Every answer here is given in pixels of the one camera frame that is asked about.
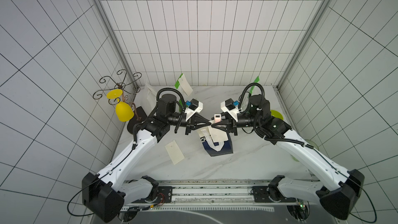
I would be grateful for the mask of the cream receipt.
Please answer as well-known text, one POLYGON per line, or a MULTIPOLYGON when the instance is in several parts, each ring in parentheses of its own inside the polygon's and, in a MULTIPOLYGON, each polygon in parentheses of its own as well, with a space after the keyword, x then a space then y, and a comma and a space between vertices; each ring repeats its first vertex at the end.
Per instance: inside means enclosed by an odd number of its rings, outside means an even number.
POLYGON ((173 165, 178 164, 184 159, 184 155, 175 140, 165 145, 165 148, 173 165))
POLYGON ((229 140, 228 135, 224 130, 216 129, 211 126, 208 127, 208 130, 214 143, 220 143, 229 140))
POLYGON ((184 91, 184 93, 187 96, 190 96, 193 92, 192 87, 190 86, 190 84, 188 83, 186 77, 184 74, 181 74, 181 76, 178 79, 179 84, 180 84, 180 88, 184 91))

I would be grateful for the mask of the navy beige bag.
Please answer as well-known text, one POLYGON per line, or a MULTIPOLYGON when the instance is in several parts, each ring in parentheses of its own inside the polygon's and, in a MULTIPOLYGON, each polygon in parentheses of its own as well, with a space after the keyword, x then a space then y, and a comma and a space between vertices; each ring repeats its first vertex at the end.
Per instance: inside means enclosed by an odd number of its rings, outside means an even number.
POLYGON ((228 138, 229 138, 228 141, 214 143, 210 136, 208 127, 198 129, 197 133, 200 137, 200 140, 202 142, 202 145, 203 145, 205 151, 211 157, 229 155, 229 154, 233 153, 233 144, 232 144, 232 140, 231 140, 231 137, 229 134, 227 134, 228 138))

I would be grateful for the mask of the white paper bag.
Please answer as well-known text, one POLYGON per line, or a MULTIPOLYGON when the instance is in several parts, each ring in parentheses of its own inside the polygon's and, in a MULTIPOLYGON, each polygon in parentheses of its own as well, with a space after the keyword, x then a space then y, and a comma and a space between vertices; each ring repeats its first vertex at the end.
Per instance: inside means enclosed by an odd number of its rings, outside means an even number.
POLYGON ((145 84, 143 97, 142 97, 142 107, 147 115, 155 108, 157 104, 157 91, 149 84, 145 84))

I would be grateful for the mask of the green white bag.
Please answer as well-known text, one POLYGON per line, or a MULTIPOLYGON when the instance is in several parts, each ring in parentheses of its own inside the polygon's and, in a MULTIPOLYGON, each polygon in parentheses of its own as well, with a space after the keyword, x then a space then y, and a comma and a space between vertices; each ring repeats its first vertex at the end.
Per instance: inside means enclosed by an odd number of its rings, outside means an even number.
MULTIPOLYGON (((259 78, 259 76, 257 76, 257 77, 254 79, 253 83, 258 83, 259 81, 260 81, 260 78, 259 78)), ((254 89, 255 89, 255 86, 252 85, 252 86, 250 87, 250 89, 249 89, 249 93, 250 93, 250 94, 253 94, 254 89)))
POLYGON ((182 95, 184 100, 180 100, 179 102, 183 104, 186 108, 189 106, 186 104, 186 101, 190 100, 190 96, 193 94, 193 89, 190 86, 188 80, 186 79, 184 73, 178 77, 178 80, 175 83, 175 89, 178 90, 182 95))

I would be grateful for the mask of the pink stapler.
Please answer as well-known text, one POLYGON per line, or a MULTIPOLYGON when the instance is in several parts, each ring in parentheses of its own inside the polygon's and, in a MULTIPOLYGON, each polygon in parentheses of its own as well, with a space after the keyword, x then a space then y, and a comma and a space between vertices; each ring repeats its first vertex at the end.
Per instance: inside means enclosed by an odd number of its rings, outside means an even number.
POLYGON ((215 114, 214 115, 214 123, 218 123, 221 121, 221 115, 220 114, 215 114))

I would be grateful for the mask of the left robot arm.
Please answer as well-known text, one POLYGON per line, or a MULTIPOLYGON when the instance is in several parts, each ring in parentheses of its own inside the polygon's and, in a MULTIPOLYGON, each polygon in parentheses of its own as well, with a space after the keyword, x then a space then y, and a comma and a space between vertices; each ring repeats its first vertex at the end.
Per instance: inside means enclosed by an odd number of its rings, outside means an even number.
POLYGON ((82 200, 94 215, 108 223, 118 216, 125 204, 137 200, 155 200, 158 182, 143 176, 131 183, 126 178, 145 154, 153 148, 172 126, 184 127, 185 134, 210 125, 200 115, 203 103, 192 99, 178 100, 173 94, 157 95, 157 103, 147 118, 133 128, 133 139, 128 146, 97 174, 88 173, 82 180, 82 200))

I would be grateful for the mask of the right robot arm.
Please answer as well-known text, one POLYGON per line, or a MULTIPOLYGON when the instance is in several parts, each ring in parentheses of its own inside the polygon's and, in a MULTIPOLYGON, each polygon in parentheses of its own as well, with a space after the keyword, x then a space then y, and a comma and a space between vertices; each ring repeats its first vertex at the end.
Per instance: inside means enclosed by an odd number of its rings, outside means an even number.
POLYGON ((291 179, 277 175, 267 187, 272 202, 296 198, 320 204, 329 214, 347 220, 362 193, 364 175, 333 162, 305 141, 286 122, 272 116, 264 95, 249 98, 248 110, 240 111, 240 102, 228 99, 220 104, 222 120, 213 127, 237 135, 237 128, 250 127, 261 139, 278 146, 308 168, 317 181, 291 179))

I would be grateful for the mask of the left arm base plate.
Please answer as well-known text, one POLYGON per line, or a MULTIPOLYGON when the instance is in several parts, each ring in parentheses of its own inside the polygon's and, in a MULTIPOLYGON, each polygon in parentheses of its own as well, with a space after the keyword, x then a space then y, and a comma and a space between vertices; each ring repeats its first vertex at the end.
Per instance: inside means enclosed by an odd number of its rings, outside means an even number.
POLYGON ((148 198, 134 201, 133 203, 147 203, 147 204, 159 204, 159 203, 171 203, 173 196, 173 187, 171 186, 159 186, 156 193, 151 194, 148 198))

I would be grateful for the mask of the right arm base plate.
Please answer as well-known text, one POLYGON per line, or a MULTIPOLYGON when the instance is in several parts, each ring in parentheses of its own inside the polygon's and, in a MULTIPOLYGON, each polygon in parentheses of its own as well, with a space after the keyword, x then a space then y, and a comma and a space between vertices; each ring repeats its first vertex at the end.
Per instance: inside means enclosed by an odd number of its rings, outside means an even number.
POLYGON ((280 193, 273 193, 268 186, 253 186, 250 194, 255 203, 296 203, 295 198, 283 197, 280 193))

